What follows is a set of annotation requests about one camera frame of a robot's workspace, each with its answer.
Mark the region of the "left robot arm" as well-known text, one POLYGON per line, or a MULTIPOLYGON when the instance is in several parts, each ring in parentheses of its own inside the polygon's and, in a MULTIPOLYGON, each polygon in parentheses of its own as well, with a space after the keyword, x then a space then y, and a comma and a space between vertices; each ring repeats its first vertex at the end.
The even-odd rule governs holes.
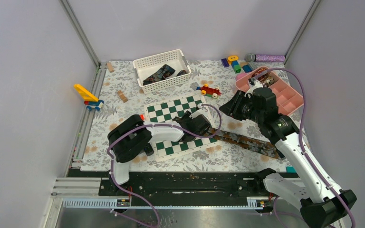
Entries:
POLYGON ((205 134, 211 127, 208 113, 207 108, 198 108, 193 113, 186 111, 182 117, 176 117, 170 123, 146 122, 134 114, 110 131, 107 135, 107 154, 111 157, 110 189, 116 195, 128 191, 130 162, 150 143, 187 143, 196 138, 206 138, 205 134))

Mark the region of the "brown floral tie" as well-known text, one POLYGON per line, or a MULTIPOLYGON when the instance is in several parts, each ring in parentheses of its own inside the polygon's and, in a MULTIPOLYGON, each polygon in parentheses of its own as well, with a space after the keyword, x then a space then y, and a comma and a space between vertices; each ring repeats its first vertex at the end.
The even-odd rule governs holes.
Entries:
POLYGON ((259 154, 274 159, 279 159, 279 160, 285 159, 285 156, 280 151, 278 151, 276 147, 272 145, 270 142, 222 130, 216 132, 216 130, 217 129, 210 127, 204 136, 210 136, 215 133, 213 139, 227 142, 230 144, 235 144, 241 148, 247 149, 252 152, 257 152, 259 154))

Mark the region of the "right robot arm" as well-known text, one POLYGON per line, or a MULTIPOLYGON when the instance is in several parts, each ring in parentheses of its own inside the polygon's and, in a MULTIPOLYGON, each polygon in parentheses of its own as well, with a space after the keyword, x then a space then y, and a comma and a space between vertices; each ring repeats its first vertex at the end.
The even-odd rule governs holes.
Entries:
POLYGON ((329 177, 304 143, 301 130, 289 116, 279 113, 277 98, 271 89, 257 88, 248 94, 237 91, 219 110, 233 119, 255 122, 304 184, 301 188, 268 168, 258 172, 258 180, 253 183, 258 195, 271 192, 281 197, 300 211, 311 228, 325 228, 345 216, 350 217, 351 226, 355 227, 350 209, 357 200, 356 195, 352 190, 342 189, 329 177))

